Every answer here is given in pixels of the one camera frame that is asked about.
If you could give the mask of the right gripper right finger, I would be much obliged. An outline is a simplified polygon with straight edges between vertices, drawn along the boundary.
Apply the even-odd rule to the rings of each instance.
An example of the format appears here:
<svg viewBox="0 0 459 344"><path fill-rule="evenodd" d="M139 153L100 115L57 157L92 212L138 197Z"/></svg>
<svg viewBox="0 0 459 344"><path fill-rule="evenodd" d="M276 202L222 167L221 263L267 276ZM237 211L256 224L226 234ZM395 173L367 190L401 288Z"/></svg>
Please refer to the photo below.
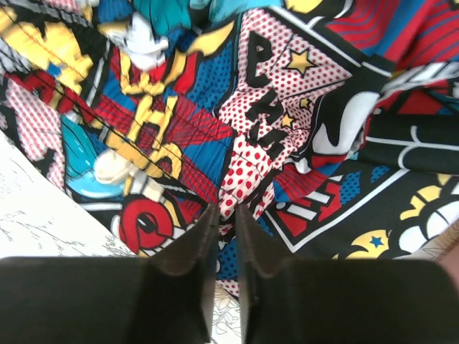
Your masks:
<svg viewBox="0 0 459 344"><path fill-rule="evenodd" d="M302 259L235 212L244 343L456 343L458 291L426 260Z"/></svg>

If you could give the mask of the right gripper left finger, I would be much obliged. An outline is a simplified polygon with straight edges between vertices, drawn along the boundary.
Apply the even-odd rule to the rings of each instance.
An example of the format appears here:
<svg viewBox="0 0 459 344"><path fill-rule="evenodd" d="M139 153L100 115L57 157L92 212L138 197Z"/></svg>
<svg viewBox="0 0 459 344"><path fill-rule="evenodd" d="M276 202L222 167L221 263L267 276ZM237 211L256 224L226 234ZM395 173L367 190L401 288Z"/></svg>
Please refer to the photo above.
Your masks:
<svg viewBox="0 0 459 344"><path fill-rule="evenodd" d="M209 343L219 212L149 258L1 261L3 343Z"/></svg>

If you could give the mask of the colourful comic print shorts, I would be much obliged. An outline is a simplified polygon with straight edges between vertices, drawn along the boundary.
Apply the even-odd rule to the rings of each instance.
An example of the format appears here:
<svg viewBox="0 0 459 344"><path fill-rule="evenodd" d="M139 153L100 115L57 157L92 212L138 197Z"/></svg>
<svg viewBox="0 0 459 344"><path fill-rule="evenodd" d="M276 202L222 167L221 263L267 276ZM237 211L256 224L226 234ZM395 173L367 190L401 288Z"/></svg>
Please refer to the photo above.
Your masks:
<svg viewBox="0 0 459 344"><path fill-rule="evenodd" d="M134 254L219 207L307 258L458 241L456 1L3 1L1 131Z"/></svg>

